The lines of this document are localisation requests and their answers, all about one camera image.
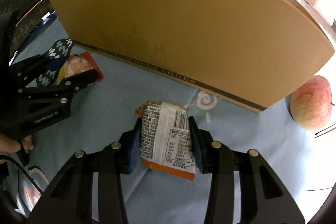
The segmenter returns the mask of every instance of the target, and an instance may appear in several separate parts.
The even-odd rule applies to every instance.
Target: blue gripper pad
[[[211,173],[214,165],[211,153],[212,136],[208,131],[200,130],[197,127],[193,116],[190,116],[188,120],[196,166],[203,174]]]
[[[119,139],[122,150],[118,157],[118,167],[122,174],[131,174],[137,165],[137,160],[140,155],[141,124],[142,119],[138,118],[134,129],[124,132]]]

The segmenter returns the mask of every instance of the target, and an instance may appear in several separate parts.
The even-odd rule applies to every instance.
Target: nutrition label
[[[182,169],[195,167],[189,130],[170,129],[165,161]]]

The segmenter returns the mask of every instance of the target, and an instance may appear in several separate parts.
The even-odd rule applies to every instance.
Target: orange packaging edge
[[[145,159],[142,159],[142,162],[149,169],[154,169],[154,170],[157,170],[157,171],[165,172],[165,173],[168,173],[170,175],[174,175],[174,176],[177,176],[177,177],[180,177],[180,178],[183,178],[183,179],[187,179],[187,180],[190,180],[190,181],[193,181],[195,179],[195,174],[193,174],[193,173],[189,173],[189,172],[186,172],[186,171],[181,171],[181,170],[178,170],[178,169],[174,169],[172,167],[160,165],[160,164],[157,164],[155,162],[145,160]]]
[[[98,66],[96,65],[96,63],[92,59],[89,52],[88,51],[83,52],[81,54],[81,57],[85,58],[92,65],[92,67],[98,72],[98,77],[97,77],[96,81],[99,82],[100,80],[102,80],[103,79],[103,73],[101,72],[100,68],[98,68]]]

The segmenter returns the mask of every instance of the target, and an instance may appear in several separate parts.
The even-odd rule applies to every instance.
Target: metal screw
[[[76,158],[81,158],[82,156],[84,156],[84,151],[83,151],[83,150],[78,150],[78,151],[75,153],[75,157],[76,157]]]
[[[218,142],[218,141],[213,141],[213,142],[211,143],[211,146],[212,146],[213,148],[221,148],[222,144],[221,144],[220,142]]]
[[[120,142],[114,142],[111,144],[112,149],[119,149],[121,147]]]
[[[249,154],[252,156],[252,157],[256,157],[259,155],[259,152],[255,149],[251,149],[249,150]]]

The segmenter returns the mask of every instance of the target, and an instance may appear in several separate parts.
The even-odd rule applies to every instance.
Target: snack package
[[[135,115],[142,117],[142,162],[150,169],[194,180],[195,161],[184,107],[148,101]]]
[[[100,81],[103,78],[103,75],[101,73],[101,70],[97,67],[93,59],[91,58],[90,54],[88,52],[82,53],[80,56],[78,55],[70,55],[68,60],[64,63],[62,66],[56,83],[59,84],[64,78],[68,78],[70,76],[95,69],[99,76],[97,78],[97,81]]]

